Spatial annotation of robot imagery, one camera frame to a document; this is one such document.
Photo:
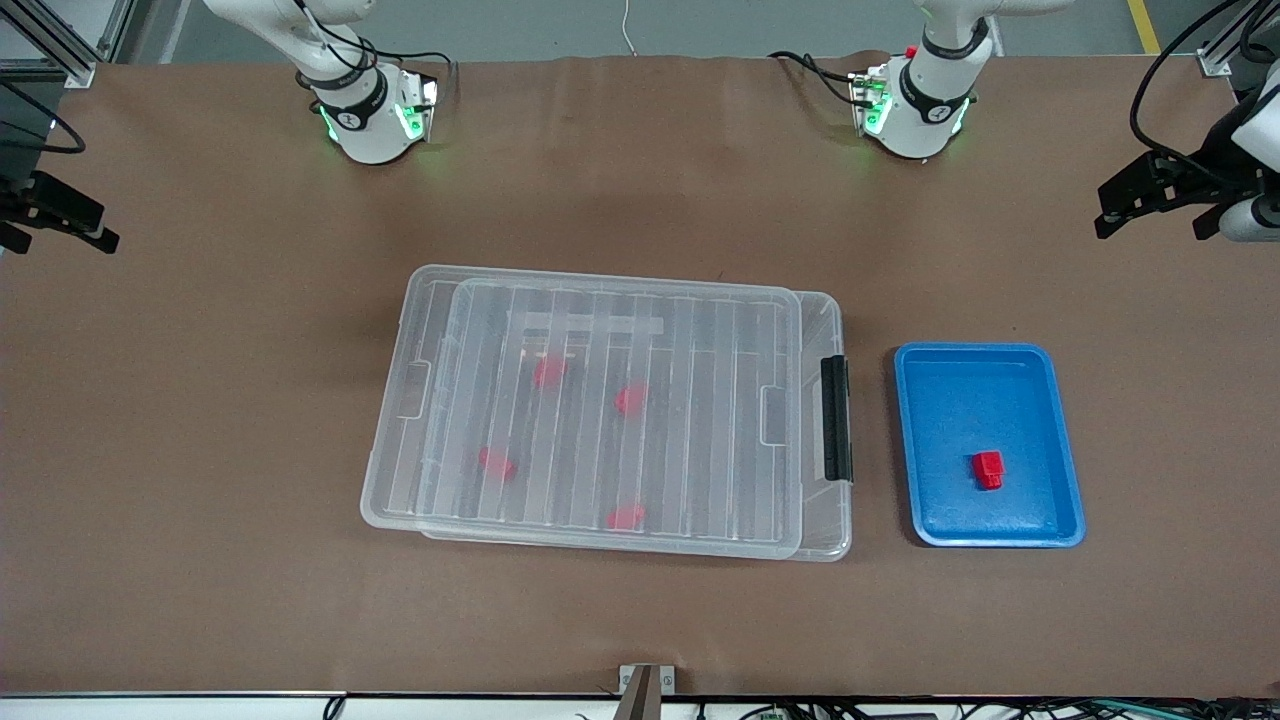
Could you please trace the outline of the black box latch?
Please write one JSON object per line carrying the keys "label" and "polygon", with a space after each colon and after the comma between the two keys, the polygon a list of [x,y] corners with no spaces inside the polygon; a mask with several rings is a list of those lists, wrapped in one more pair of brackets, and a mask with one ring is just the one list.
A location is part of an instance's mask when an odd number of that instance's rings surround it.
{"label": "black box latch", "polygon": [[820,361],[820,414],[823,477],[829,482],[852,480],[852,446],[849,411],[849,363],[844,355]]}

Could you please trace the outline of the aluminium frame post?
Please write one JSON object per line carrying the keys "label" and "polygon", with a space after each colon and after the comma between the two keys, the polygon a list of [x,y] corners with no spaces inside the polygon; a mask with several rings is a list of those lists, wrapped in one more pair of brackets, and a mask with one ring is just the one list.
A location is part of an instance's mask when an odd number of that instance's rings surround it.
{"label": "aluminium frame post", "polygon": [[1280,0],[1240,0],[1230,20],[1196,50],[1199,72],[1206,78],[1228,77],[1238,56],[1270,65],[1280,55]]}
{"label": "aluminium frame post", "polygon": [[138,0],[0,0],[0,74],[88,88],[115,61]]}

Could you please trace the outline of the blue plastic tray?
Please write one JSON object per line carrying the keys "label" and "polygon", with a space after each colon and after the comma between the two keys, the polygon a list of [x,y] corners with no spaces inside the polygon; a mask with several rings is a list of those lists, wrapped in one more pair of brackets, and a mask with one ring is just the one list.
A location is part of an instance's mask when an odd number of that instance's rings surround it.
{"label": "blue plastic tray", "polygon": [[[1053,363],[1036,345],[915,342],[893,356],[911,524],[941,548],[1065,550],[1087,524]],[[983,491],[973,454],[1004,455]]]}

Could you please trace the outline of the brown table cover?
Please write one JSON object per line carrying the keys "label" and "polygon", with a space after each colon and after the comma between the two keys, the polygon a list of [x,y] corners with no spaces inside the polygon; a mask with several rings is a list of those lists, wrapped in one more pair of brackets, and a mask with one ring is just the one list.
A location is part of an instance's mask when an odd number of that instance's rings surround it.
{"label": "brown table cover", "polygon": [[[1196,209],[1094,237],[1146,60],[1000,58],[940,158],[888,158],[792,67],[472,64],[433,142],[348,161],[284,65],[106,67],[44,169],[96,199],[0,261],[0,691],[1280,694],[1280,243]],[[837,562],[380,530],[358,510],[428,264],[818,290],[846,320]],[[890,365],[1028,342],[1087,534],[911,529]]]}

